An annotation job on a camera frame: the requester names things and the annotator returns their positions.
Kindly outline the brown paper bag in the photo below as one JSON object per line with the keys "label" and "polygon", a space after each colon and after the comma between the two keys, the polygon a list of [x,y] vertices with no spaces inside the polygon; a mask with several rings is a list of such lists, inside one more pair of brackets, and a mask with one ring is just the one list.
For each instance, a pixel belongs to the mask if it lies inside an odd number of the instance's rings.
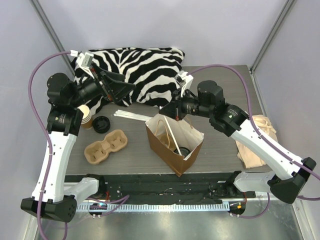
{"label": "brown paper bag", "polygon": [[204,133],[191,122],[176,121],[156,114],[145,122],[150,148],[181,176],[196,161],[204,141]]}

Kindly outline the stack of paper cups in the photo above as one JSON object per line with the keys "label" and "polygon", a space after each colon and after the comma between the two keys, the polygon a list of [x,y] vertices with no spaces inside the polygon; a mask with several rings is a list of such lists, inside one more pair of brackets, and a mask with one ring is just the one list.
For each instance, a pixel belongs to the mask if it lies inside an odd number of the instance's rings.
{"label": "stack of paper cups", "polygon": [[83,105],[80,105],[78,109],[83,113],[81,126],[87,130],[91,129],[93,127],[93,119],[92,119],[90,108],[83,104]]}

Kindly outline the black cup lid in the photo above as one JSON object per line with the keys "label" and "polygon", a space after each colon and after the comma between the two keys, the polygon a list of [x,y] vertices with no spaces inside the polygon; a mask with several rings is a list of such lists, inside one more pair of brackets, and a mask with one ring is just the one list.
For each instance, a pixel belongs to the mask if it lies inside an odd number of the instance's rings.
{"label": "black cup lid", "polygon": [[188,156],[188,155],[190,154],[190,152],[191,152],[191,151],[188,150],[188,149],[185,148],[185,147],[180,147],[179,149],[176,149],[176,150],[174,151],[175,154],[179,154],[179,155],[184,156],[184,157]]}

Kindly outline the cardboard cup carrier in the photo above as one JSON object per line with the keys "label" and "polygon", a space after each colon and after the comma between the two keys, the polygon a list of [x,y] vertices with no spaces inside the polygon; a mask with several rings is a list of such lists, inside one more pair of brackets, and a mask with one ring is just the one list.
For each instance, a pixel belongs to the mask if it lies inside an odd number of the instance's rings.
{"label": "cardboard cup carrier", "polygon": [[92,165],[98,165],[106,160],[110,153],[116,153],[128,144],[128,138],[121,129],[108,133],[103,140],[95,141],[84,149],[86,160]]}
{"label": "cardboard cup carrier", "polygon": [[165,145],[166,148],[170,149],[173,152],[176,150],[175,143],[170,135],[167,136],[166,134],[160,134],[157,136],[157,138],[163,145]]}

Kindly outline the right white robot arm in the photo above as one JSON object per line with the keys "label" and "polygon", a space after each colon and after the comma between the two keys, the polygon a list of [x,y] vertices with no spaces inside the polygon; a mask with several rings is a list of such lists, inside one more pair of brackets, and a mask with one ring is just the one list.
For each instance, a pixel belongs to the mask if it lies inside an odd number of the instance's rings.
{"label": "right white robot arm", "polygon": [[212,80],[200,82],[197,95],[190,90],[184,94],[176,90],[159,114],[176,121],[186,115],[208,118],[215,130],[243,144],[271,168],[269,172],[236,172],[225,186],[226,193],[233,198],[243,192],[265,192],[292,204],[317,165],[312,158],[302,159],[253,127],[249,115],[240,107],[226,103],[223,89]]}

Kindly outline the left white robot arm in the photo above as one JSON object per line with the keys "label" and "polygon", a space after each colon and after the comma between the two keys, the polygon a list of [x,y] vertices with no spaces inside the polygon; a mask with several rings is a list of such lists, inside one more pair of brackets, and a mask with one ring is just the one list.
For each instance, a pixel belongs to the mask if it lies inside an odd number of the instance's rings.
{"label": "left white robot arm", "polygon": [[60,72],[48,78],[51,109],[47,125],[41,125],[47,148],[36,187],[31,197],[21,201],[23,211],[38,219],[69,223],[80,203],[91,196],[100,200],[106,195],[105,178],[97,174],[87,174],[79,183],[64,190],[70,154],[84,115],[79,106],[99,96],[119,104],[135,88],[135,84],[125,82],[124,75],[104,70],[94,72],[80,85]]}

